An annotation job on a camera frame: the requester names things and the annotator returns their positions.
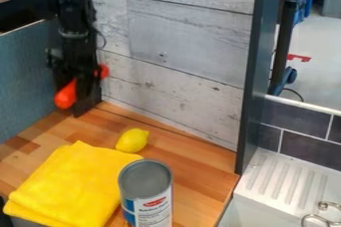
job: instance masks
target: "wooden countertop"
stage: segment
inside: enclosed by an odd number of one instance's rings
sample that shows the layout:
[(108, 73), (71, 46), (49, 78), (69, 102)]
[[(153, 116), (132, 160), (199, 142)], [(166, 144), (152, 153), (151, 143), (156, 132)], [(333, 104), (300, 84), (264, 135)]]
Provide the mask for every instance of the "wooden countertop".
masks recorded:
[[(52, 113), (1, 144), (0, 194), (8, 196), (58, 146), (80, 139), (114, 148), (120, 133), (132, 127), (151, 132), (141, 155), (165, 162), (173, 172), (173, 226), (213, 226), (238, 178), (235, 153), (108, 103), (79, 118)], [(128, 224), (118, 209), (107, 227), (123, 226)]]

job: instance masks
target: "red logo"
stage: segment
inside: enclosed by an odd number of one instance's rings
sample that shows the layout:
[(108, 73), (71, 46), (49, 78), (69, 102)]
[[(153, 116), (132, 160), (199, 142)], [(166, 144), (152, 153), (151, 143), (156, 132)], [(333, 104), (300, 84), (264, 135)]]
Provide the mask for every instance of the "red logo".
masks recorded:
[(154, 207), (154, 206), (157, 206), (157, 205), (163, 203), (165, 199), (166, 199), (165, 197), (161, 198), (161, 199), (157, 199), (155, 201), (148, 202), (148, 203), (144, 204), (144, 206), (145, 207)]

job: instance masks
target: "cable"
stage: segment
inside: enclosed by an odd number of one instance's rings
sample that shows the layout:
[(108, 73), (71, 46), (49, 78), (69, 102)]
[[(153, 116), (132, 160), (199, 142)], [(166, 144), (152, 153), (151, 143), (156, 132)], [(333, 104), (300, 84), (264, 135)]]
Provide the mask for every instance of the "cable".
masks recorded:
[(294, 90), (292, 90), (292, 89), (288, 89), (288, 88), (283, 88), (283, 90), (286, 90), (286, 91), (289, 91), (289, 92), (295, 94), (295, 95), (298, 96), (298, 97), (301, 99), (301, 101), (304, 103), (304, 98), (303, 98), (300, 94), (298, 94), (296, 91), (294, 91)]

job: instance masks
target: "can lid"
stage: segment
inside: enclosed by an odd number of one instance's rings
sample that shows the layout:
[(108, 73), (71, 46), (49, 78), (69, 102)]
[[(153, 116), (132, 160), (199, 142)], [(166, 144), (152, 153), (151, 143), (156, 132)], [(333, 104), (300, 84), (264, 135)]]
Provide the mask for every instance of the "can lid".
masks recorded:
[(171, 171), (166, 165), (149, 159), (132, 162), (119, 177), (121, 192), (130, 199), (157, 196), (170, 187), (171, 180)]

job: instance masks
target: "can label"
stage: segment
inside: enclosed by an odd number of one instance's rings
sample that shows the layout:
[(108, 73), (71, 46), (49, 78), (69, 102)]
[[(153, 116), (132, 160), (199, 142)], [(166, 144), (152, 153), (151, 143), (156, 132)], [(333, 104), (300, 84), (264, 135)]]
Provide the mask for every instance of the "can label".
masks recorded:
[(171, 187), (149, 199), (123, 200), (126, 219), (136, 227), (171, 227)]

